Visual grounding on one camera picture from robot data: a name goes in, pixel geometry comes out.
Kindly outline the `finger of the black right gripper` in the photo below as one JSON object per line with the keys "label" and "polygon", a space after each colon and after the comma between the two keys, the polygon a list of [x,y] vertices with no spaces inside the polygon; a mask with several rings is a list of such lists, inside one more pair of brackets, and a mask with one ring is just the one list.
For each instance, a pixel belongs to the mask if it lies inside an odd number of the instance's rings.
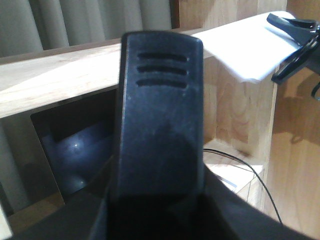
{"label": "finger of the black right gripper", "polygon": [[313,37],[306,45],[292,53],[275,72],[271,80],[282,84],[301,69],[307,67],[314,73],[320,74],[320,38]]}
{"label": "finger of the black right gripper", "polygon": [[320,23],[311,19],[289,19],[270,13],[267,22],[287,33],[300,46],[320,45]]}

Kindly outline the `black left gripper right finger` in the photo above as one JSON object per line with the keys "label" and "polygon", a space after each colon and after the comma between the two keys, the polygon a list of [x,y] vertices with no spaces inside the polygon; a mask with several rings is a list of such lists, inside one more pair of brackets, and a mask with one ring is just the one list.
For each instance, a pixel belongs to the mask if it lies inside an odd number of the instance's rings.
{"label": "black left gripper right finger", "polygon": [[223,233],[231,240],[309,240],[265,215],[229,190],[208,167],[204,168],[204,194]]}

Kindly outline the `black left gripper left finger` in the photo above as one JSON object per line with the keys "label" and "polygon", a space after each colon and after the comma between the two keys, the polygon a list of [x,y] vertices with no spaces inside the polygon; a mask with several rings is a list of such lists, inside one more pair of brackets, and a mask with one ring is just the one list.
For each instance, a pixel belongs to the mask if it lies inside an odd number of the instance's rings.
{"label": "black left gripper left finger", "polygon": [[11,240],[108,240],[115,217],[111,193],[119,158],[111,156],[98,175],[56,212]]}

